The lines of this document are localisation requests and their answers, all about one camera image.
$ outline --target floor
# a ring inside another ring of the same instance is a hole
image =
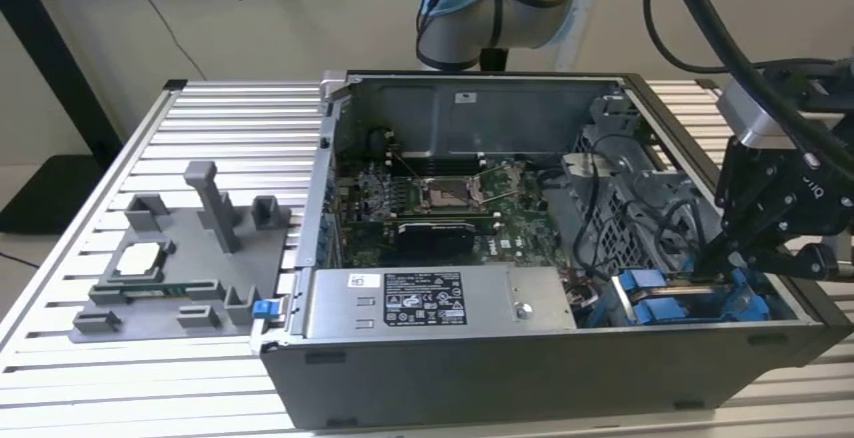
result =
[[[0,209],[39,169],[36,165],[0,166]],[[40,264],[59,236],[21,236],[0,233],[0,252]],[[12,307],[35,270],[0,257],[0,319]]]

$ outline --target green circuit board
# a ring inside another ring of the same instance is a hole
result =
[[[371,170],[341,181],[339,186],[349,188],[339,203],[341,265],[388,266],[400,224],[430,222],[468,223],[476,229],[471,253],[448,265],[510,262],[568,270],[536,173],[510,160],[490,160],[483,170],[472,176],[419,178]]]

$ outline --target robotic arm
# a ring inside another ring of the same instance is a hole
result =
[[[418,58],[431,69],[462,71],[478,64],[483,50],[543,46],[568,29],[571,4],[572,0],[424,0]]]
[[[841,265],[837,255],[841,249],[851,259],[851,62],[752,64],[710,0],[683,1],[735,78],[718,102],[736,133],[728,141],[715,191],[715,204],[723,209],[722,232],[695,257],[694,279],[702,281],[743,264],[732,256],[738,254],[758,271],[853,281],[850,261]],[[792,256],[782,245],[800,235],[826,240],[806,245]]]

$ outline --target sticker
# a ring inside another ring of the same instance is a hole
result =
[[[383,312],[388,326],[466,324],[459,273],[386,273],[384,281]]]
[[[478,102],[476,93],[463,91],[462,93],[456,93],[456,95],[454,95],[454,103],[476,103],[476,102]]]
[[[347,280],[348,288],[379,288],[380,275],[367,273],[351,273]]]

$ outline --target screw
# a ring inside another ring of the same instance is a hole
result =
[[[822,162],[818,161],[818,158],[815,158],[815,155],[813,153],[803,154],[803,161],[806,162],[806,166],[809,166],[814,170],[817,170],[818,167],[822,166]]]

